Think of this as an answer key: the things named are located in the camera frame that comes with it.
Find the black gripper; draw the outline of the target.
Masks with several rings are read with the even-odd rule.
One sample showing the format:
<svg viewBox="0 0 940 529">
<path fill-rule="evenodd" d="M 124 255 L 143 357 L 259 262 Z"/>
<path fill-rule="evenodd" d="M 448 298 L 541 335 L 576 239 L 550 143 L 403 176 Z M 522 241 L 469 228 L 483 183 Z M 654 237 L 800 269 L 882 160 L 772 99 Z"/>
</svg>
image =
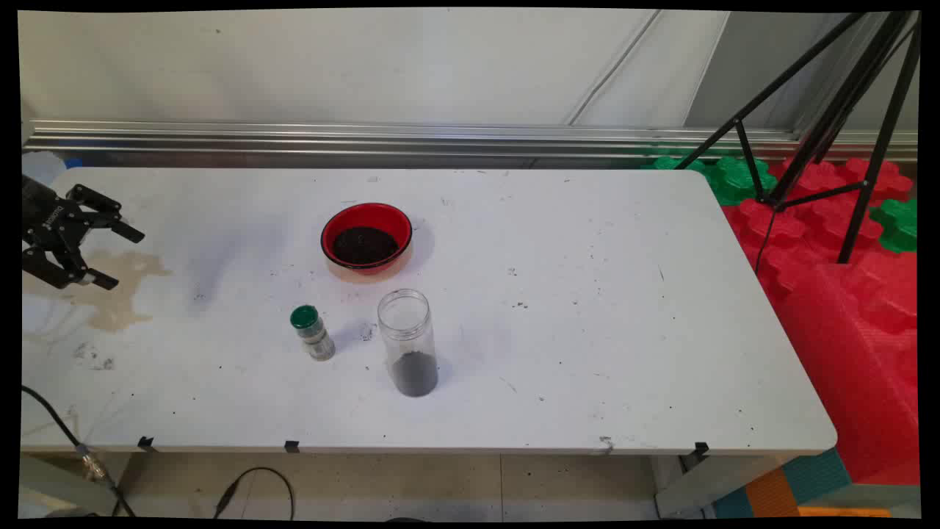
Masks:
<svg viewBox="0 0 940 529">
<path fill-rule="evenodd" d="M 116 278 L 88 267 L 61 267 L 46 254 L 80 254 L 90 230 L 109 230 L 131 243 L 140 243 L 144 232 L 124 220 L 121 208 L 120 202 L 87 185 L 74 185 L 66 195 L 58 195 L 48 185 L 23 175 L 21 269 L 59 290 L 73 284 L 114 290 L 120 284 Z"/>
</svg>

